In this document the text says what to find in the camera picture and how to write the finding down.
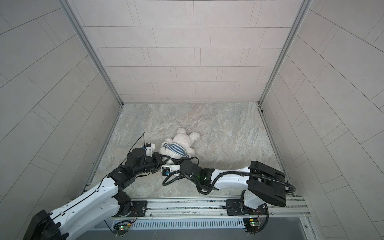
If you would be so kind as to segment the white teddy bear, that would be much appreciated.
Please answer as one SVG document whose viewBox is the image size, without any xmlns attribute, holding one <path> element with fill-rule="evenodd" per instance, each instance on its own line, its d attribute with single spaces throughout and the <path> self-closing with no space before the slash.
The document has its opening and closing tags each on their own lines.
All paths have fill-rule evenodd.
<svg viewBox="0 0 384 240">
<path fill-rule="evenodd" d="M 167 138 L 163 143 L 177 143 L 182 146 L 191 157 L 194 157 L 196 152 L 192 148 L 192 145 L 201 139 L 201 135 L 197 132 L 187 134 L 184 128 L 179 128 L 177 134 L 173 138 Z M 177 160 L 180 160 L 181 157 L 172 153 L 170 150 L 166 150 L 161 146 L 159 153 L 166 157 L 163 157 L 163 160 L 166 161 L 166 165 L 178 165 Z"/>
</svg>

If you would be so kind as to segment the blue white striped knit sweater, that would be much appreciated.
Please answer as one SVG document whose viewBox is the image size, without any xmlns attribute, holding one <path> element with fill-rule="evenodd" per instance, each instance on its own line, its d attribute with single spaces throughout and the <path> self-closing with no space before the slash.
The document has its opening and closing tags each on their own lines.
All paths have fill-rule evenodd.
<svg viewBox="0 0 384 240">
<path fill-rule="evenodd" d="M 162 147 L 166 150 L 170 150 L 172 153 L 180 156 L 181 158 L 189 158 L 191 155 L 187 153 L 187 151 L 177 143 L 163 143 Z"/>
</svg>

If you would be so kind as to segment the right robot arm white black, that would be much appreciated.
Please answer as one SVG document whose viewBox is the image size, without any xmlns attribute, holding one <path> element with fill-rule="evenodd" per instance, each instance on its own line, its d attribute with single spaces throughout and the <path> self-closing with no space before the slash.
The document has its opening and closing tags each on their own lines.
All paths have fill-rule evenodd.
<svg viewBox="0 0 384 240">
<path fill-rule="evenodd" d="M 226 203 L 229 216 L 267 216 L 268 204 L 285 207 L 286 195 L 296 191 L 293 185 L 286 182 L 284 173 L 257 161 L 252 161 L 247 168 L 227 171 L 201 168 L 191 159 L 181 159 L 180 163 L 163 167 L 162 174 L 166 176 L 163 186 L 187 179 L 195 184 L 202 195 L 225 188 L 241 189 L 238 202 Z"/>
</svg>

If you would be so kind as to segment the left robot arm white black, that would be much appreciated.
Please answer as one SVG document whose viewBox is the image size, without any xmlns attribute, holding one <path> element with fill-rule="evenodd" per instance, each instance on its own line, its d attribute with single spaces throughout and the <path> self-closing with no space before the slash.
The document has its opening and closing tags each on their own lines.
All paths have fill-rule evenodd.
<svg viewBox="0 0 384 240">
<path fill-rule="evenodd" d="M 42 210 L 32 218 L 25 240 L 75 240 L 98 223 L 118 215 L 139 216 L 132 199 L 124 191 L 137 177 L 154 174 L 170 160 L 169 156 L 135 148 L 100 183 L 70 203 L 51 212 Z"/>
</svg>

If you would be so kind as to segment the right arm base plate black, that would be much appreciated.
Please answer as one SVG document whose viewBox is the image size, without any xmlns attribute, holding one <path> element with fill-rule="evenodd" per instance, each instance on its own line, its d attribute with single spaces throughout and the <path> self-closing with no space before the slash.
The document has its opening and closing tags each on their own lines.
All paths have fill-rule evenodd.
<svg viewBox="0 0 384 240">
<path fill-rule="evenodd" d="M 264 204 L 257 209 L 251 209 L 244 206 L 240 199 L 226 200 L 222 208 L 227 211 L 228 216 L 267 216 L 269 214 L 267 205 Z"/>
</svg>

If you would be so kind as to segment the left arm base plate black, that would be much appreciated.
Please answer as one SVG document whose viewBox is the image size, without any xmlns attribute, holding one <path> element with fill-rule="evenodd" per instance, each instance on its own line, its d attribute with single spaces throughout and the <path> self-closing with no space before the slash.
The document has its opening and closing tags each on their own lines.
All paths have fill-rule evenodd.
<svg viewBox="0 0 384 240">
<path fill-rule="evenodd" d="M 114 218 L 144 217 L 147 211 L 148 201 L 131 201 L 119 208 Z"/>
</svg>

